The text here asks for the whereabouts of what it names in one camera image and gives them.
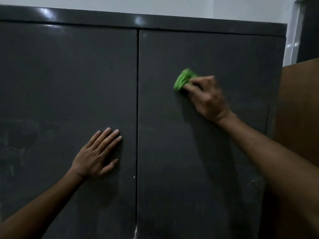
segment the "cabinet door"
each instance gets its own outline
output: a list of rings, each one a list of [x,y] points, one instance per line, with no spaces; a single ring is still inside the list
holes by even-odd
[[[44,238],[133,238],[137,32],[0,23],[2,220],[61,178],[97,130],[120,165],[84,183]]]
[[[215,75],[232,110],[265,132],[284,45],[276,37],[140,31],[139,238],[257,238],[263,179],[173,85],[185,68]]]

